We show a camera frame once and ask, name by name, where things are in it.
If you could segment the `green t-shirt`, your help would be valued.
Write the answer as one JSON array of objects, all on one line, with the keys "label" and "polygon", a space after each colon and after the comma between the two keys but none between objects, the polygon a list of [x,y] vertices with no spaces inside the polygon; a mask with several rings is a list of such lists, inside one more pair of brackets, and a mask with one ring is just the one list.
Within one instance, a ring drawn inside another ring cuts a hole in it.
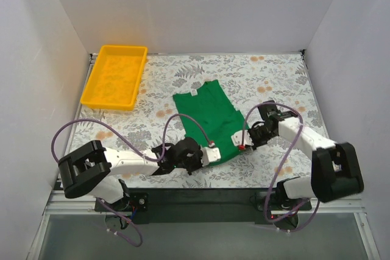
[{"label": "green t-shirt", "polygon": [[216,144],[221,159],[210,165],[226,163],[239,155],[231,136],[243,128],[244,116],[235,109],[217,80],[205,82],[196,92],[196,95],[173,95],[176,109],[180,114],[194,118]]}]

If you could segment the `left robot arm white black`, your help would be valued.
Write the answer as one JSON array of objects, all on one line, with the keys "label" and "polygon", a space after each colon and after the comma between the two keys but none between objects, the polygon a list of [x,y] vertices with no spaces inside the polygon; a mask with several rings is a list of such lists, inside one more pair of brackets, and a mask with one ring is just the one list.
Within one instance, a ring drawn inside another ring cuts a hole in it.
[{"label": "left robot arm white black", "polygon": [[140,154],[103,147],[94,140],[61,158],[58,166],[66,198],[90,194],[123,211],[129,206],[130,194],[120,175],[166,175],[177,168],[192,174],[217,157],[214,150],[201,147],[192,138]]}]

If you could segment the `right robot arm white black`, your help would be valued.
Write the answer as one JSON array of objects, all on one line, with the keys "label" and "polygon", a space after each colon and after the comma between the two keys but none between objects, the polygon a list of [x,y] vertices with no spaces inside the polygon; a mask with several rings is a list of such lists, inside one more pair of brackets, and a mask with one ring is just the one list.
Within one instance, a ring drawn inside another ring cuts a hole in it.
[{"label": "right robot arm white black", "polygon": [[298,200],[316,198],[328,203],[364,191],[363,176],[356,150],[348,142],[337,143],[326,138],[303,123],[302,115],[295,109],[274,100],[257,106],[261,121],[240,131],[240,147],[253,150],[281,137],[291,143],[288,150],[300,150],[311,161],[311,174],[271,183],[270,198],[281,209],[291,209]]}]

